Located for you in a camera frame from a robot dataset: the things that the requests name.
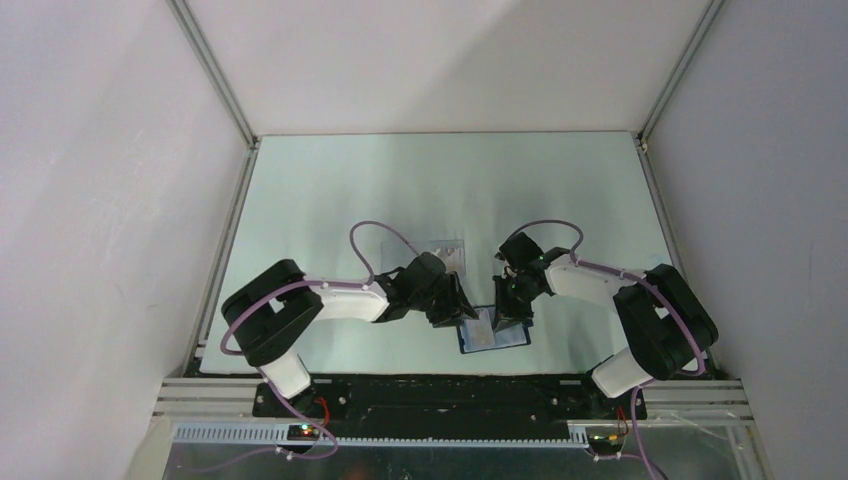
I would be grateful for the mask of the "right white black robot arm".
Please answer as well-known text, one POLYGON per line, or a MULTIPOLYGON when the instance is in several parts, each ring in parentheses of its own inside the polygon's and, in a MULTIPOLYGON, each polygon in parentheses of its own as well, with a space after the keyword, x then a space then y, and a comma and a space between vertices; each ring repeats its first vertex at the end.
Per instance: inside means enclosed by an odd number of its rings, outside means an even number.
POLYGON ((627 345, 586 374, 581 402, 591 416, 610 416, 636 387, 705 372, 717 327, 674 266, 607 266, 562 247, 544 251, 523 232, 505 240, 495 258, 504 265, 493 278, 497 328, 532 320, 541 295, 575 298, 617 315, 627 345))

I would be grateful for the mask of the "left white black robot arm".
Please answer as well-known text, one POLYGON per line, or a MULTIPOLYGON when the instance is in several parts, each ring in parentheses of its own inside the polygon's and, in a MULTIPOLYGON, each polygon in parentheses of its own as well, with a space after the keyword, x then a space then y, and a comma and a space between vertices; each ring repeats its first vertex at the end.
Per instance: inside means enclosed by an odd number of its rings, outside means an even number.
POLYGON ((227 298, 221 308, 228 328, 219 348, 241 356, 278 393, 292 416, 316 403, 311 375, 293 346, 319 321, 386 323, 421 312, 434 328, 455 327, 477 313, 457 273, 424 252, 407 266, 364 282, 311 279, 291 259, 280 260, 227 298))

